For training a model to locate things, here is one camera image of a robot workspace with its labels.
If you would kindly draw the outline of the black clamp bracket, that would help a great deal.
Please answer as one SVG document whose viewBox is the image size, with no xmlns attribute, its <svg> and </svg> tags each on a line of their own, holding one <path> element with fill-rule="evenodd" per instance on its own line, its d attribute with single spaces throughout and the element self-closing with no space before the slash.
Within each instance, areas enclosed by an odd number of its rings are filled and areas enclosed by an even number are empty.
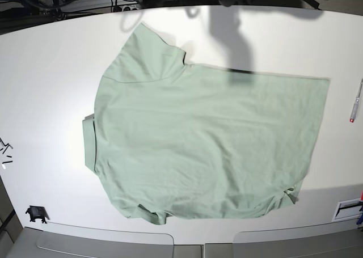
<svg viewBox="0 0 363 258">
<path fill-rule="evenodd" d="M 47 224 L 47 219 L 49 219 L 49 216 L 42 206 L 30 206 L 26 210 L 26 214 L 30 217 L 30 222 L 36 222 L 37 219 L 41 220 L 41 223 Z"/>
</svg>

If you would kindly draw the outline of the light green T-shirt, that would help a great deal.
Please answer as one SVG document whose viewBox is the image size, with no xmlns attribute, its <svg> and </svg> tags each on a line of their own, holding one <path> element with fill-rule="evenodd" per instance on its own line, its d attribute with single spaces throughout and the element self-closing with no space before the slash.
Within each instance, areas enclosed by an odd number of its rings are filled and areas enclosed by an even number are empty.
<svg viewBox="0 0 363 258">
<path fill-rule="evenodd" d="M 293 205 L 311 162 L 328 79 L 184 62 L 140 24 L 83 120 L 85 165 L 127 218 L 257 218 Z"/>
</svg>

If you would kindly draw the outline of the clear handled screwdriver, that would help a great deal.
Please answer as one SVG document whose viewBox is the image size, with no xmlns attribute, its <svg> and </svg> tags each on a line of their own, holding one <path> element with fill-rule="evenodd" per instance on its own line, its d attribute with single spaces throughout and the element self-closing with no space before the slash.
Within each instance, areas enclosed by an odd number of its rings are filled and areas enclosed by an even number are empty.
<svg viewBox="0 0 363 258">
<path fill-rule="evenodd" d="M 356 116 L 357 116 L 357 111 L 358 111 L 358 106 L 359 106 L 360 96 L 361 96 L 361 90 L 362 90 L 362 84 L 363 84 L 363 79 L 360 82 L 360 85 L 359 85 L 359 88 L 358 88 L 358 93 L 357 93 L 357 96 L 355 98 L 354 105 L 353 105 L 351 115 L 350 115 L 350 118 L 349 118 L 349 122 L 351 122 L 351 123 L 353 123 L 355 121 Z"/>
</svg>

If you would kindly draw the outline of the black hex key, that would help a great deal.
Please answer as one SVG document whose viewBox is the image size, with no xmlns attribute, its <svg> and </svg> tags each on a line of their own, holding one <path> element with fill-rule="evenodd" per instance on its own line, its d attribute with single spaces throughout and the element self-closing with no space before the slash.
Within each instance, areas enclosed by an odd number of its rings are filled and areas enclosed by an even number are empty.
<svg viewBox="0 0 363 258">
<path fill-rule="evenodd" d="M 1 151 L 2 154 L 5 154 L 5 152 L 8 149 L 13 149 L 13 147 L 9 143 L 5 143 L 1 138 L 0 138 L 0 144 L 1 144 L 0 151 Z"/>
</svg>

